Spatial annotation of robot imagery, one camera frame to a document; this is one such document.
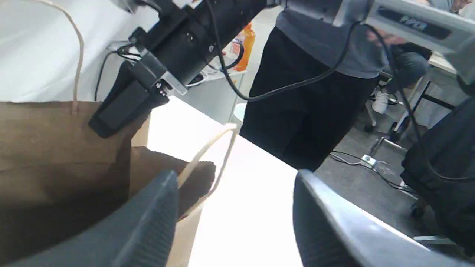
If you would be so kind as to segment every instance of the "white sneaker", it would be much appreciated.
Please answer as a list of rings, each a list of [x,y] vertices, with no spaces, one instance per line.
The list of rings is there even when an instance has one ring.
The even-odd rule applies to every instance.
[[[386,112],[386,108],[388,107],[388,94],[378,91],[375,98],[376,100],[373,103],[374,111],[384,114]]]

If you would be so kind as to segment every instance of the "floor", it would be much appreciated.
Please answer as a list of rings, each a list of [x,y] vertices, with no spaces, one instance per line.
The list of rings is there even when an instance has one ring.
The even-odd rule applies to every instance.
[[[394,121],[397,121],[404,106],[391,107],[387,114],[378,116],[377,132],[387,132]],[[362,129],[369,121],[366,111],[361,113],[359,121],[350,130],[336,151],[350,153],[361,158],[378,139],[376,135],[365,133]],[[411,146],[413,137],[409,133],[400,144],[406,148]],[[379,162],[379,171],[384,177],[399,184],[402,172],[401,161],[404,153],[383,145],[374,156]],[[411,205],[415,199],[391,188],[377,174],[360,166],[349,166],[328,158],[315,172],[341,196],[359,206],[363,210],[379,218],[402,233],[413,236],[428,236],[438,233],[434,214],[428,209],[422,220],[414,220],[409,216]],[[455,257],[462,257],[460,249],[455,246],[434,246],[437,250]]]

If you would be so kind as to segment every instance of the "gray shirt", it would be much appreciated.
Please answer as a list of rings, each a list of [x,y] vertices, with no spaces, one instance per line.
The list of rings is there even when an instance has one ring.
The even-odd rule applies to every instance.
[[[435,8],[450,11],[454,0],[429,2]],[[329,67],[338,60],[350,31],[350,25],[333,27],[288,9],[277,17],[276,26],[305,52]],[[388,64],[384,51],[368,41],[366,31],[363,26],[354,30],[348,53],[338,72],[352,77],[374,78]]]

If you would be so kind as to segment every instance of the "plastic bottle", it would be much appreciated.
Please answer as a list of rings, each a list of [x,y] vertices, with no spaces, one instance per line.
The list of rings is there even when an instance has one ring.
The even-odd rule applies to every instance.
[[[244,71],[249,64],[249,58],[251,57],[252,47],[254,46],[254,42],[256,41],[256,33],[251,28],[252,24],[249,23],[244,30],[240,32],[240,34],[236,37],[237,40],[243,40],[244,45],[244,55],[239,61],[239,63],[234,67],[236,71]],[[237,46],[237,49],[240,49],[239,45],[233,44],[233,46]]]

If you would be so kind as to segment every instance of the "black bag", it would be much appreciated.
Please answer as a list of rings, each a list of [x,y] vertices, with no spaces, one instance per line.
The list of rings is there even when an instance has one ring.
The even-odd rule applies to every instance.
[[[469,98],[422,138],[434,169],[448,177],[475,176],[475,98]],[[444,182],[432,174],[415,144],[401,178],[433,208],[443,234],[475,251],[475,182]]]

